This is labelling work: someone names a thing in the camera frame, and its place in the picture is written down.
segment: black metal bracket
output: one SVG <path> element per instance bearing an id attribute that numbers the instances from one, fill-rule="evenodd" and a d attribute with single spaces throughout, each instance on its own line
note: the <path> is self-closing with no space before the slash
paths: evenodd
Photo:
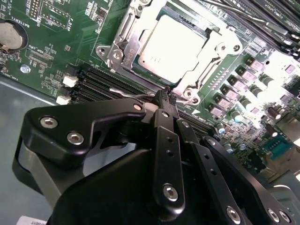
<path id="1" fill-rule="evenodd" d="M 239 162 L 212 137 L 204 137 L 231 193 L 238 191 L 245 199 L 245 211 L 253 224 L 290 225 L 295 221 L 282 206 Z"/>

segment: green circuit board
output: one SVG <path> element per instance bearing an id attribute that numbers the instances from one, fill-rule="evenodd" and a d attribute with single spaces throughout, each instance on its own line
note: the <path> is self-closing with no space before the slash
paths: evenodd
<path id="1" fill-rule="evenodd" d="M 129 3 L 130 0 L 2 0 L 0 19 L 13 20 L 21 24 L 29 37 L 29 44 L 25 49 L 14 54 L 0 53 L 0 64 L 5 68 L 2 70 L 2 75 L 56 98 L 60 95 L 61 81 L 67 65 L 80 66 L 86 63 L 121 79 L 141 92 L 148 93 L 151 90 L 133 80 L 111 73 L 95 52 L 97 45 L 112 44 Z M 213 126 L 223 123 L 229 129 L 223 134 L 223 138 L 227 139 L 237 150 L 241 144 L 245 144 L 247 151 L 236 152 L 237 156 L 245 158 L 250 152 L 257 150 L 271 139 L 259 123 L 262 115 L 266 113 L 266 108 L 282 105 L 285 113 L 298 116 L 299 101 L 281 88 L 281 96 L 286 95 L 285 102 L 279 100 L 281 96 L 278 96 L 278 101 L 272 98 L 272 100 L 256 102 L 260 112 L 255 115 L 246 112 L 240 102 L 235 101 L 227 112 L 217 117 L 210 113 L 210 104 L 214 103 L 216 94 L 221 93 L 222 86 L 228 85 L 228 78 L 232 74 L 236 75 L 238 67 L 242 65 L 251 70 L 251 67 L 246 65 L 250 57 L 264 65 L 264 70 L 257 74 L 257 81 L 247 84 L 250 89 L 261 87 L 260 78 L 265 75 L 278 80 L 281 84 L 289 85 L 299 74 L 298 64 L 293 59 L 286 59 L 278 54 L 225 11 L 207 3 L 199 2 L 198 4 L 217 19 L 236 28 L 235 33 L 243 44 L 243 51 L 237 56 L 228 55 L 222 61 L 201 88 L 199 105 L 178 104 L 178 108 L 203 123 Z M 167 5 L 192 24 L 207 20 L 201 16 L 201 12 L 186 7 L 180 0 L 170 0 Z M 101 13 L 97 13 L 101 16 L 95 16 L 97 10 L 101 10 Z M 29 66 L 30 73 L 22 73 L 20 70 L 22 65 Z M 287 73 L 286 70 L 290 66 L 295 69 L 292 73 Z M 161 82 L 157 77 L 147 74 L 144 73 L 145 76 L 152 76 L 154 80 Z M 242 98 L 252 98 L 250 89 L 241 91 L 239 94 Z M 237 123 L 232 119 L 231 112 L 233 111 L 240 112 L 244 118 L 242 123 Z M 276 121 L 270 120 L 269 123 L 275 125 Z M 260 143 L 253 142 L 257 137 L 262 139 Z M 259 153 L 263 156 L 265 152 L 259 150 Z"/>

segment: black capacitor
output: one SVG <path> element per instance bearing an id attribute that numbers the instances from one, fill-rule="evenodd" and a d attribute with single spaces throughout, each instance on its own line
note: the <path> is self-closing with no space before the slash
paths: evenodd
<path id="1" fill-rule="evenodd" d="M 272 125 L 266 124 L 265 128 L 269 135 L 271 135 L 272 137 L 276 137 L 278 135 L 278 132 L 274 129 Z"/>
<path id="2" fill-rule="evenodd" d="M 274 118 L 276 120 L 281 118 L 281 114 L 273 107 L 268 108 L 268 113 L 272 118 Z"/>

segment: chip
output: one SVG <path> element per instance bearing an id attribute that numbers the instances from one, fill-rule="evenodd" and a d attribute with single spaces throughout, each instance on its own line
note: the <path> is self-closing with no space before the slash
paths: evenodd
<path id="1" fill-rule="evenodd" d="M 256 76 L 254 76 L 252 73 L 250 73 L 243 67 L 238 70 L 238 74 L 249 82 L 253 82 L 257 79 Z"/>
<path id="2" fill-rule="evenodd" d="M 255 134 L 255 133 L 256 133 L 256 130 L 253 129 L 253 128 L 250 128 L 250 129 L 247 131 L 247 134 L 249 134 L 249 135 L 253 135 L 253 134 Z"/>
<path id="3" fill-rule="evenodd" d="M 231 102 L 227 101 L 225 98 L 223 98 L 219 95 L 216 96 L 215 101 L 218 106 L 225 108 L 225 109 L 227 109 L 233 105 Z"/>
<path id="4" fill-rule="evenodd" d="M 254 108 L 251 113 L 253 114 L 258 114 L 260 112 L 260 110 L 258 108 Z"/>
<path id="5" fill-rule="evenodd" d="M 253 140 L 253 142 L 255 143 L 255 144 L 260 144 L 261 142 L 262 142 L 262 139 L 260 139 L 260 138 L 255 138 L 254 140 Z"/>
<path id="6" fill-rule="evenodd" d="M 221 91 L 226 97 L 232 100 L 237 100 L 240 98 L 240 95 L 236 93 L 234 90 L 230 89 L 228 86 L 224 86 Z"/>
<path id="7" fill-rule="evenodd" d="M 217 107 L 214 104 L 211 104 L 209 106 L 209 112 L 211 114 L 215 115 L 215 116 L 218 116 L 218 117 L 221 116 L 224 113 L 224 111 L 221 108 Z"/>
<path id="8" fill-rule="evenodd" d="M 242 81 L 240 81 L 235 76 L 232 76 L 228 79 L 228 82 L 237 90 L 244 91 L 248 89 L 248 86 L 244 84 Z"/>
<path id="9" fill-rule="evenodd" d="M 293 65 L 289 65 L 285 71 L 288 73 L 288 74 L 291 74 L 292 72 L 294 72 L 296 69 L 296 67 L 294 67 Z"/>
<path id="10" fill-rule="evenodd" d="M 287 102 L 290 98 L 286 95 L 283 95 L 280 100 L 283 101 L 283 102 Z"/>
<path id="11" fill-rule="evenodd" d="M 251 57 L 247 60 L 247 65 L 250 66 L 252 69 L 255 69 L 257 71 L 262 71 L 264 68 L 264 65 L 257 61 L 255 58 Z"/>

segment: capacitor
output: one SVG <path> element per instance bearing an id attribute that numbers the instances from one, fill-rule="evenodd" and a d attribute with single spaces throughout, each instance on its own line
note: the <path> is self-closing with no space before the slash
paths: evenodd
<path id="1" fill-rule="evenodd" d="M 269 76 L 263 78 L 262 83 L 264 85 L 266 85 L 268 88 L 276 86 L 276 81 L 273 78 L 269 77 Z"/>
<path id="2" fill-rule="evenodd" d="M 268 108 L 268 113 L 272 118 L 274 118 L 276 120 L 281 118 L 281 114 L 273 107 Z"/>
<path id="3" fill-rule="evenodd" d="M 233 149 L 231 147 L 231 144 L 225 144 L 223 145 L 223 147 L 229 154 L 233 154 Z"/>
<path id="4" fill-rule="evenodd" d="M 217 124 L 217 132 L 221 135 L 225 133 L 225 128 L 222 123 Z"/>
<path id="5" fill-rule="evenodd" d="M 247 110 L 247 111 L 252 111 L 254 109 L 254 105 L 252 102 L 250 102 L 248 99 L 245 99 L 243 101 L 241 101 L 241 104 L 243 105 L 243 107 Z"/>
<path id="6" fill-rule="evenodd" d="M 257 97 L 258 99 L 261 99 L 262 98 L 262 95 L 263 95 L 263 90 L 261 90 L 260 88 L 255 88 L 251 91 L 255 97 Z"/>
<path id="7" fill-rule="evenodd" d="M 244 151 L 244 150 L 246 150 L 246 145 L 245 144 L 240 144 L 239 145 L 239 150 L 241 150 L 241 151 Z"/>
<path id="8" fill-rule="evenodd" d="M 279 112 L 279 114 L 285 113 L 285 109 L 282 107 L 280 107 L 277 111 Z"/>
<path id="9" fill-rule="evenodd" d="M 238 111 L 233 111 L 231 113 L 231 117 L 234 119 L 235 122 L 239 123 L 243 121 L 243 116 Z"/>
<path id="10" fill-rule="evenodd" d="M 274 129 L 272 125 L 266 124 L 265 128 L 269 135 L 271 135 L 272 137 L 276 137 L 278 135 L 278 132 Z"/>

